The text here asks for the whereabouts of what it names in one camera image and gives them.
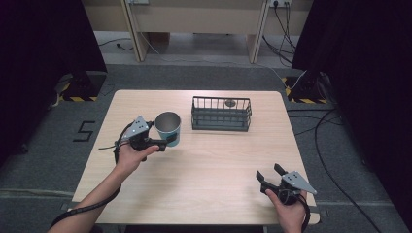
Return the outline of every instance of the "person's left hand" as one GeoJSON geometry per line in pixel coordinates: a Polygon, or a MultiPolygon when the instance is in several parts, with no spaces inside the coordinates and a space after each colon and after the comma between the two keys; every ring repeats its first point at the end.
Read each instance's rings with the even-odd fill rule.
{"type": "Polygon", "coordinates": [[[135,150],[130,144],[123,144],[119,150],[119,160],[115,167],[122,174],[129,176],[132,174],[140,162],[148,155],[158,151],[158,146],[151,146],[142,151],[135,150]]]}

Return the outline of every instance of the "wire basket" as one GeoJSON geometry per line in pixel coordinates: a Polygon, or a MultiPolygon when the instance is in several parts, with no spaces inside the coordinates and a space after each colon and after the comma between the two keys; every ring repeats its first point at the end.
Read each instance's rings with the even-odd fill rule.
{"type": "Polygon", "coordinates": [[[191,127],[194,130],[247,132],[251,116],[249,98],[193,96],[191,127]]]}

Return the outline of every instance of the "hand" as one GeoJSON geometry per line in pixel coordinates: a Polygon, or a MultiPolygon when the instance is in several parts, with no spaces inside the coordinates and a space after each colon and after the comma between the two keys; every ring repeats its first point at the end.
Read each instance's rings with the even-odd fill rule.
{"type": "Polygon", "coordinates": [[[130,144],[122,144],[120,145],[119,160],[115,170],[129,176],[139,167],[140,162],[145,157],[156,151],[158,151],[158,146],[151,146],[145,150],[137,151],[130,144]]]}
{"type": "MultiPolygon", "coordinates": [[[[305,219],[305,209],[300,202],[286,206],[282,204],[278,196],[270,189],[266,189],[266,195],[272,201],[278,214],[279,223],[285,233],[300,233],[302,232],[302,223],[305,219]]],[[[306,191],[301,191],[301,195],[306,199],[306,191]]]]}

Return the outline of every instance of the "black curtain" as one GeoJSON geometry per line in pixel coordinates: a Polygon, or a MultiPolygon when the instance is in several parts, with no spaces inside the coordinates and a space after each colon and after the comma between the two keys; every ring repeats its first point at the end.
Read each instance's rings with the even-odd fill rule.
{"type": "Polygon", "coordinates": [[[25,142],[66,74],[106,72],[80,0],[0,1],[0,165],[25,142]]]}
{"type": "Polygon", "coordinates": [[[329,75],[363,159],[412,231],[411,9],[409,0],[315,0],[292,67],[329,75]]]}

